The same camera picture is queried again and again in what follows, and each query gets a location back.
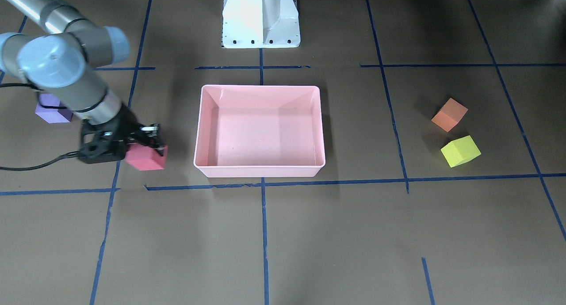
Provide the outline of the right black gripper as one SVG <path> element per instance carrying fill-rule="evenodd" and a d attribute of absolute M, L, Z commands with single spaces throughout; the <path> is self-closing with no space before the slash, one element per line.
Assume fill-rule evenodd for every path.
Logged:
<path fill-rule="evenodd" d="M 121 161 L 127 152 L 127 142 L 152 148 L 164 156 L 164 142 L 160 136 L 160 125 L 141 126 L 134 113 L 121 107 L 117 115 L 103 124 L 93 125 L 82 121 L 78 160 L 86 164 Z"/>

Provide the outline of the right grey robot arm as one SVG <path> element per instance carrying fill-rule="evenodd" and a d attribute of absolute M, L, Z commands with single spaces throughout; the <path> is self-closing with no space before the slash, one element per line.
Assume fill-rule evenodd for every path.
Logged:
<path fill-rule="evenodd" d="M 1 70 L 37 94 L 50 93 L 82 121 L 80 146 L 44 168 L 77 158 L 86 164 L 126 159 L 139 170 L 162 169 L 167 147 L 159 125 L 144 126 L 97 74 L 96 68 L 129 57 L 117 27 L 98 27 L 63 0 L 6 0 L 39 25 L 45 36 L 1 35 Z"/>

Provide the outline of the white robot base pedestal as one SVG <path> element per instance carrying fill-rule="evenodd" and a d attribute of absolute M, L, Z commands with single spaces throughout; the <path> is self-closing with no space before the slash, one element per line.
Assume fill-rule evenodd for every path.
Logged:
<path fill-rule="evenodd" d="M 283 49 L 301 44 L 297 0 L 224 0 L 221 45 Z"/>

